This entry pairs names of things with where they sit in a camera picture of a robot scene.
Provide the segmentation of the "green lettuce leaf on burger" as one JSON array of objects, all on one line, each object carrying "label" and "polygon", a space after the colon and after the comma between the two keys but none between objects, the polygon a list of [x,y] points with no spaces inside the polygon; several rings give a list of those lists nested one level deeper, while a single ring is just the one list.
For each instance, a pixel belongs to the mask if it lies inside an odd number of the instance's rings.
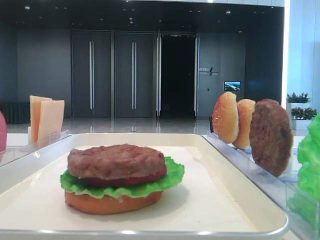
[{"label": "green lettuce leaf on burger", "polygon": [[96,199],[110,196],[119,199],[123,196],[131,198],[147,197],[151,193],[165,191],[180,184],[185,174],[185,166],[174,161],[170,156],[165,157],[167,166],[166,176],[156,180],[133,186],[121,187],[93,187],[85,184],[82,180],[72,176],[68,170],[60,175],[60,186],[67,193],[77,196],[89,195]]}]

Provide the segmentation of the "brown meat patty on burger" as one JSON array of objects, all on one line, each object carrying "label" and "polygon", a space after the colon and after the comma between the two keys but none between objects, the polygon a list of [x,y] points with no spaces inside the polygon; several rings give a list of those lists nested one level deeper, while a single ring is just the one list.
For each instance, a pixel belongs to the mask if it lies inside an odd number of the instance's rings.
[{"label": "brown meat patty on burger", "polygon": [[164,154],[146,146],[118,144],[72,149],[67,157],[69,173],[78,178],[115,180],[140,178],[166,168]]}]

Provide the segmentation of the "standing brown meat patty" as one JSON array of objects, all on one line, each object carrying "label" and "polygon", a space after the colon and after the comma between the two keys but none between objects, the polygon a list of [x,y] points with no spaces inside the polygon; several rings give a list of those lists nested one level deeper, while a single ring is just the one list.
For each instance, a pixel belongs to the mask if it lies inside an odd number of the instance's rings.
[{"label": "standing brown meat patty", "polygon": [[254,162],[279,177],[288,167],[293,139],[288,112],[275,100],[258,101],[254,106],[249,132]]}]

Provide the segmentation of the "standing red tomato slice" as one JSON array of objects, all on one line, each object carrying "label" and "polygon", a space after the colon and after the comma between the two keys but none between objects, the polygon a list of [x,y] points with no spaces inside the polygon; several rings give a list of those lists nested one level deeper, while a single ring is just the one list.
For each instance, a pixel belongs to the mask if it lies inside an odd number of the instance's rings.
[{"label": "standing red tomato slice", "polygon": [[3,152],[7,147],[7,124],[4,115],[0,112],[0,151]]}]

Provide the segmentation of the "standing green lettuce leaf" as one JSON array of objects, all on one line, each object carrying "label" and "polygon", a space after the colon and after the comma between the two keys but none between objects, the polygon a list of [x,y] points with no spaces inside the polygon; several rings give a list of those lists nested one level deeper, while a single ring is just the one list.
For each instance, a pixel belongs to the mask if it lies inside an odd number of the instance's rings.
[{"label": "standing green lettuce leaf", "polygon": [[305,221],[316,224],[316,211],[320,208],[320,117],[308,126],[308,135],[299,143],[297,160],[302,164],[298,173],[298,189],[287,205]]}]

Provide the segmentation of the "dark double door middle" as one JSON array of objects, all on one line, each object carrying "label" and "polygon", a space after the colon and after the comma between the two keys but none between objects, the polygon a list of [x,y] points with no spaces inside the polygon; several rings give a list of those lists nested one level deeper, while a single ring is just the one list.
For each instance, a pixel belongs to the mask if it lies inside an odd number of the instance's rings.
[{"label": "dark double door middle", "polygon": [[151,33],[117,32],[115,40],[115,117],[153,116]]}]

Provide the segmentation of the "dark double door left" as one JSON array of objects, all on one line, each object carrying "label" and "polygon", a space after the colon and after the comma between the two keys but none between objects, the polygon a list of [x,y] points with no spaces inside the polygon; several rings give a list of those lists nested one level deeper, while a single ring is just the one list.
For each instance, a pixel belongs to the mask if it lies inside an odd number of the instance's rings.
[{"label": "dark double door left", "polygon": [[75,118],[111,116],[111,34],[73,31],[72,111]]}]

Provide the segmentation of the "bottom burger bun half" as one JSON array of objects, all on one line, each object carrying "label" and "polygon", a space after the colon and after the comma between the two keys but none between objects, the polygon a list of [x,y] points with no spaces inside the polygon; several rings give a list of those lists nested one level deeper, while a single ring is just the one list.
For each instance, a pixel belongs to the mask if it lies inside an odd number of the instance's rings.
[{"label": "bottom burger bun half", "polygon": [[162,196],[162,191],[152,192],[145,197],[133,198],[122,195],[120,198],[105,195],[102,198],[95,198],[88,194],[76,195],[75,193],[65,192],[65,203],[86,214],[91,215],[111,215],[126,213],[145,208],[156,203]]}]

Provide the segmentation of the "upper flower planter box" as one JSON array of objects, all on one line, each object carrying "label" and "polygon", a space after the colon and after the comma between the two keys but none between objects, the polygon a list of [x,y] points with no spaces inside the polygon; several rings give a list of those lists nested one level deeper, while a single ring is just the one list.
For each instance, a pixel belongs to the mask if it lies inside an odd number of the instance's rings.
[{"label": "upper flower planter box", "polygon": [[292,109],[301,108],[306,109],[311,107],[311,100],[308,93],[296,94],[293,92],[291,95],[287,94],[286,97],[286,110],[292,116]]}]

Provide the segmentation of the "flower planter box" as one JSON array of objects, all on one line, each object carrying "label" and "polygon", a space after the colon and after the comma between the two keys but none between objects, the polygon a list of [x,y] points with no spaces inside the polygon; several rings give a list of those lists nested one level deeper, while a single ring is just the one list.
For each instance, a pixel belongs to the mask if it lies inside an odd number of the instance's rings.
[{"label": "flower planter box", "polygon": [[292,129],[293,130],[307,130],[312,119],[318,114],[316,109],[311,107],[301,108],[295,107],[291,110],[292,115]]},{"label": "flower planter box", "polygon": [[311,107],[311,100],[308,93],[296,94],[293,92],[291,95],[287,94],[286,97],[286,110],[292,116],[292,109],[301,108],[306,109]]}]

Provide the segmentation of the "right clear acrylic rack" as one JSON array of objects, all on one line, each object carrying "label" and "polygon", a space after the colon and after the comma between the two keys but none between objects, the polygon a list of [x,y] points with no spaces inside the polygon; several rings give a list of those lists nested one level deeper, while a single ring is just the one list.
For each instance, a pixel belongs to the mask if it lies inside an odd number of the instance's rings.
[{"label": "right clear acrylic rack", "polygon": [[288,214],[291,230],[301,240],[320,238],[320,202],[298,187],[298,143],[303,136],[293,139],[292,154],[286,171],[280,177],[274,177],[256,165],[251,149],[236,149],[232,144],[221,141],[216,134],[208,131],[204,138],[216,147],[224,157],[255,183],[271,200]]}]

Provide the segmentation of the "clear acrylic rack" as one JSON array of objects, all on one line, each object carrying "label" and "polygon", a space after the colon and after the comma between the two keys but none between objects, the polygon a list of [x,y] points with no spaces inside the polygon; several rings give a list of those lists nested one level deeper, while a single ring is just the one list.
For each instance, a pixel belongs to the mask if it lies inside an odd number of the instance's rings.
[{"label": "clear acrylic rack", "polygon": [[39,151],[53,143],[56,143],[68,136],[69,130],[53,133],[47,138],[31,143],[31,128],[28,133],[9,133],[7,135],[6,149],[0,152],[0,166],[4,166],[28,154]]},{"label": "clear acrylic rack", "polygon": [[292,154],[286,171],[280,177],[274,177],[256,165],[251,149],[236,149],[232,144],[221,141],[216,134],[208,131],[204,138],[216,147],[224,157],[255,183],[271,200],[288,214],[291,230],[301,240],[320,238],[320,202],[298,187],[298,143],[303,136],[293,139]]}]

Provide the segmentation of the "lower flower planter box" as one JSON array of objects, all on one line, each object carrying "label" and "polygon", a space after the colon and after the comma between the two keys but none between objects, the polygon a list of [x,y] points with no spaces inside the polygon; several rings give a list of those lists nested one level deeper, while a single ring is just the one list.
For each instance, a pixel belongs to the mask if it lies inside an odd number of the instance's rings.
[{"label": "lower flower planter box", "polygon": [[307,130],[312,119],[318,114],[316,109],[311,107],[301,108],[295,107],[291,110],[292,115],[292,129],[293,130]]}]

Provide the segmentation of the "left clear acrylic rack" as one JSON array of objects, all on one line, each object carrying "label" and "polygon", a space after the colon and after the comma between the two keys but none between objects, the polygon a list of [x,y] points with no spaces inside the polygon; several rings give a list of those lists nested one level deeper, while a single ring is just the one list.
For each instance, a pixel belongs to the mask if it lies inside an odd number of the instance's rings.
[{"label": "left clear acrylic rack", "polygon": [[0,166],[4,166],[28,154],[39,151],[53,143],[56,143],[68,136],[69,130],[53,133],[47,138],[31,143],[31,128],[28,133],[9,133],[7,135],[6,149],[0,152]]}]

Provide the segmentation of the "wall mounted display screen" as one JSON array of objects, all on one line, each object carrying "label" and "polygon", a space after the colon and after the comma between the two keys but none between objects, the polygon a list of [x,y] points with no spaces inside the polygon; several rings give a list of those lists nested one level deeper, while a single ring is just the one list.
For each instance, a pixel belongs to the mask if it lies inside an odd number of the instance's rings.
[{"label": "wall mounted display screen", "polygon": [[241,90],[240,81],[224,81],[225,92],[238,92]]}]

